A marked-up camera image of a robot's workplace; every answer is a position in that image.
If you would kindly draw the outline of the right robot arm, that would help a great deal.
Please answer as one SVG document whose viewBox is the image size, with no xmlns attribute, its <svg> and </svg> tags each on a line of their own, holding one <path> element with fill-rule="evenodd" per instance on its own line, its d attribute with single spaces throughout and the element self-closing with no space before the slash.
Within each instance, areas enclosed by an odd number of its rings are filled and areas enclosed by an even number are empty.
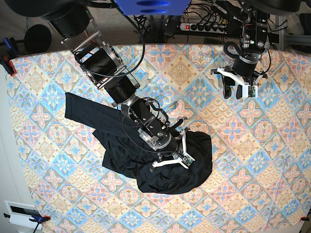
<svg viewBox="0 0 311 233">
<path fill-rule="evenodd" d="M 188 169 L 194 158 L 187 153 L 186 132 L 177 132 L 160 103 L 136 95 L 140 84 L 127 68 L 119 54 L 102 40 L 95 19 L 85 6 L 73 4 L 66 19 L 75 36 L 83 40 L 70 51 L 83 72 L 98 88 L 104 88 L 118 108 L 120 122 L 130 119 L 136 125 L 139 137 L 149 146 L 147 152 L 157 155 L 152 169 L 180 164 Z"/>
</svg>

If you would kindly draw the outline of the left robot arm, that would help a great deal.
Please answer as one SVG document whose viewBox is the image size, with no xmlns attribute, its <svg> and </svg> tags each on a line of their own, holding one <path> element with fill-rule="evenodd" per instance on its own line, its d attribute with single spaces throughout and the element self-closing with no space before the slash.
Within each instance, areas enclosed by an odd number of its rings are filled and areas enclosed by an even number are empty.
<svg viewBox="0 0 311 233">
<path fill-rule="evenodd" d="M 221 75 L 225 99 L 231 97 L 231 87 L 235 85 L 238 86 L 236 99 L 258 97 L 259 81 L 267 79 L 269 71 L 255 70 L 262 55 L 269 52 L 268 14 L 250 4 L 238 3 L 239 11 L 229 1 L 224 1 L 225 10 L 242 23 L 240 44 L 226 42 L 223 47 L 224 53 L 234 60 L 233 65 L 211 70 L 211 74 Z"/>
</svg>

